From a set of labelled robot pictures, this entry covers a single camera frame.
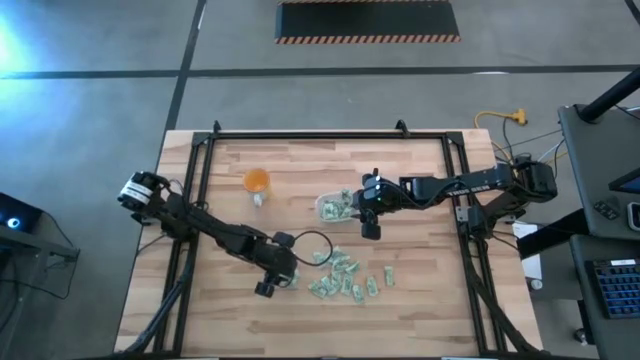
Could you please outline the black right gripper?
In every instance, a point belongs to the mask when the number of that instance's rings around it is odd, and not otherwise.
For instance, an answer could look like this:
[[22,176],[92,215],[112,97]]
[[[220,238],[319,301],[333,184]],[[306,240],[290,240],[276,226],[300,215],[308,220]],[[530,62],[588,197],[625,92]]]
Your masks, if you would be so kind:
[[[390,212],[394,203],[393,195],[389,189],[387,182],[377,172],[365,174],[362,177],[363,188],[351,193],[350,201],[354,202],[354,208],[351,208],[351,216],[357,215],[359,212],[359,220],[361,222],[361,235],[365,239],[380,239],[381,227],[378,224],[378,216],[380,214]],[[381,189],[385,194],[385,200],[387,201],[387,207],[381,212],[374,212],[371,209],[363,207],[363,193],[366,190],[376,188]]]

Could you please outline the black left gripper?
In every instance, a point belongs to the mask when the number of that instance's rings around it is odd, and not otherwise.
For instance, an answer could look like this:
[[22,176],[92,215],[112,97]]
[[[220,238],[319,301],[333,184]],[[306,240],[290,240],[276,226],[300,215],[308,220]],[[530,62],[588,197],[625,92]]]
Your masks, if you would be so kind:
[[[255,251],[255,263],[265,270],[264,279],[258,282],[254,292],[258,295],[271,298],[275,291],[275,287],[289,288],[295,285],[293,277],[282,277],[277,273],[276,261],[279,256],[291,254],[292,247],[295,245],[293,235],[284,232],[276,232],[272,243],[260,243]],[[300,268],[300,262],[294,261],[294,270]]]

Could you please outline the clear plastic container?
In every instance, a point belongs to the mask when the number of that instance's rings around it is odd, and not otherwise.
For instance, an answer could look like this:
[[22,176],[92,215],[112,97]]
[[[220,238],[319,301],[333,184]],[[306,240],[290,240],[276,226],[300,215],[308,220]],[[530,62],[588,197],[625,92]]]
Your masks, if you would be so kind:
[[318,217],[320,218],[320,220],[322,222],[325,222],[325,223],[340,223],[340,222],[350,221],[350,220],[353,219],[354,216],[351,216],[348,220],[343,220],[343,221],[337,221],[336,219],[333,220],[333,221],[326,221],[326,220],[323,220],[321,218],[321,206],[322,206],[322,203],[324,201],[327,201],[327,200],[332,200],[332,201],[335,201],[337,205],[340,205],[339,199],[340,199],[340,192],[341,191],[342,190],[340,190],[338,192],[331,192],[331,193],[323,194],[323,195],[319,196],[316,199],[316,201],[315,201],[316,214],[318,215]]

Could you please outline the black mat striped edge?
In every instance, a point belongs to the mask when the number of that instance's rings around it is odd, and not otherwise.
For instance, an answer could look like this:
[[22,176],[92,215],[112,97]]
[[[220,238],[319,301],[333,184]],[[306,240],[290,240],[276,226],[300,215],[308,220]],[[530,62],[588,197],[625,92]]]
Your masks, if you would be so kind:
[[279,45],[458,43],[449,0],[281,0]]

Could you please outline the white box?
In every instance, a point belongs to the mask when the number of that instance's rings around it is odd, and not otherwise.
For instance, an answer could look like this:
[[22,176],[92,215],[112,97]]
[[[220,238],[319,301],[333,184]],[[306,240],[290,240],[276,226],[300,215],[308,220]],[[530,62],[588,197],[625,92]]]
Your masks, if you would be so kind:
[[[537,225],[515,222],[512,224],[513,234],[518,238],[523,238],[538,230]],[[542,280],[542,266],[539,255],[528,257],[522,261],[524,274],[527,278]]]

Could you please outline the black desk beam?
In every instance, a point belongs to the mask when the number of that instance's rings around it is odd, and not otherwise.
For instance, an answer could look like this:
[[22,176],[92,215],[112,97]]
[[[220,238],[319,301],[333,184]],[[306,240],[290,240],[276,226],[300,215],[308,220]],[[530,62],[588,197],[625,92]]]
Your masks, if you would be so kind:
[[551,224],[541,225],[533,233],[519,237],[516,244],[520,258],[526,259],[567,242],[573,235],[588,234],[584,210],[579,209]]

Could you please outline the dark grey stand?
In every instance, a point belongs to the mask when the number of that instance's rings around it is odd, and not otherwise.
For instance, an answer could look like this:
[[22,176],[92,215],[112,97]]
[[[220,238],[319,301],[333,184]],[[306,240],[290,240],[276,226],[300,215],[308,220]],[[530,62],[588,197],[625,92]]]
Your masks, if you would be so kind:
[[[0,285],[13,287],[16,296],[27,288],[65,300],[75,275],[80,249],[68,238],[55,218],[42,210],[39,217],[24,224],[21,217],[0,219]],[[50,270],[68,271],[64,294],[45,288]]]

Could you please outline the grey desk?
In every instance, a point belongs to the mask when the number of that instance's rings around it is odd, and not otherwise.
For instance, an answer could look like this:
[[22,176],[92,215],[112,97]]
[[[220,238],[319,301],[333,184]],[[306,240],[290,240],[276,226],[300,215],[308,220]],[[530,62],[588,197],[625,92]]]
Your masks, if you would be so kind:
[[[640,194],[611,191],[608,184],[640,168],[640,120],[620,109],[607,111],[598,124],[578,117],[577,106],[558,110],[589,232],[598,237],[640,241],[628,226],[627,204],[640,203]],[[612,221],[593,205],[605,201],[619,211]]]
[[640,360],[640,318],[607,319],[585,270],[589,260],[640,258],[640,242],[573,235],[570,248],[582,293],[584,329],[600,360]]

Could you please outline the small black remote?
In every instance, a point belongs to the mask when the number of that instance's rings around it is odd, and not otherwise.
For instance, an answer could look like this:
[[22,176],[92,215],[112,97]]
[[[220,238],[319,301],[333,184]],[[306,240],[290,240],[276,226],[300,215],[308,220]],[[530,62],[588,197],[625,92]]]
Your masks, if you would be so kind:
[[620,216],[618,210],[610,206],[605,201],[598,201],[593,205],[594,210],[609,221],[615,220]]

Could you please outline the black tablet screen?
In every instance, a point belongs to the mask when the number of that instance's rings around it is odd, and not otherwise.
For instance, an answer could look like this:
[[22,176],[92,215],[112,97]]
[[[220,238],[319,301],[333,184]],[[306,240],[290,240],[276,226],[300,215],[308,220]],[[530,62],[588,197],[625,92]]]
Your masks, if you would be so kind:
[[615,192],[640,194],[640,168],[610,182],[608,188]]

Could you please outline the black pole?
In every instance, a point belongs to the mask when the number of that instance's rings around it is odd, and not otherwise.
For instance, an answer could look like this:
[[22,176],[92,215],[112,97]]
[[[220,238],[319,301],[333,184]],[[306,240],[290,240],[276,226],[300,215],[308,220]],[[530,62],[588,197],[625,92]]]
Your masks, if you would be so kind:
[[578,117],[589,124],[598,124],[612,107],[640,88],[640,67],[626,75],[588,105],[579,109]]

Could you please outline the black backlit keyboard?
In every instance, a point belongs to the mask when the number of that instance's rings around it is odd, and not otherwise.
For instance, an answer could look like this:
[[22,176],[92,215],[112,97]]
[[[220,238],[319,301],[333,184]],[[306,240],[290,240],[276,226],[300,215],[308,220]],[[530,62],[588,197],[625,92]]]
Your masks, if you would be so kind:
[[585,270],[607,319],[640,318],[640,258],[589,260]]

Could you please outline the black computer blue light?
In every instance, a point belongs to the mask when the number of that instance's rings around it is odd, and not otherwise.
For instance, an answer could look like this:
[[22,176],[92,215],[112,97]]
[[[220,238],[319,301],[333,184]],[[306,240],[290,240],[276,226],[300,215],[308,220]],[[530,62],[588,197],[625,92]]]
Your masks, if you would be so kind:
[[32,233],[41,215],[41,209],[0,192],[0,226]]

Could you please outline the black metal table frame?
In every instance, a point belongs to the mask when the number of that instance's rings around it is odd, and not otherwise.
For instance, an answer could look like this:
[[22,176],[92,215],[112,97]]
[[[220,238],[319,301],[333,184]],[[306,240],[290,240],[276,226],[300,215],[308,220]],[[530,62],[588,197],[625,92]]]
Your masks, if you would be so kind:
[[[208,236],[171,241],[143,230],[113,356],[116,360],[533,360],[541,339],[512,240],[479,245],[465,238],[454,199],[425,211],[381,218],[382,237],[365,240],[357,221],[323,223],[316,199],[357,188],[364,173],[453,177],[492,167],[489,136],[464,130],[177,130],[156,166],[187,200],[227,223],[296,237],[297,289],[271,298],[254,290],[260,268],[227,255]],[[271,195],[256,207],[244,174],[265,169]],[[329,263],[334,248],[350,256]],[[312,254],[327,255],[315,264]],[[345,268],[360,262],[341,293]],[[384,267],[395,285],[385,284]],[[308,289],[330,276],[339,290]],[[379,294],[371,297],[366,278]]]

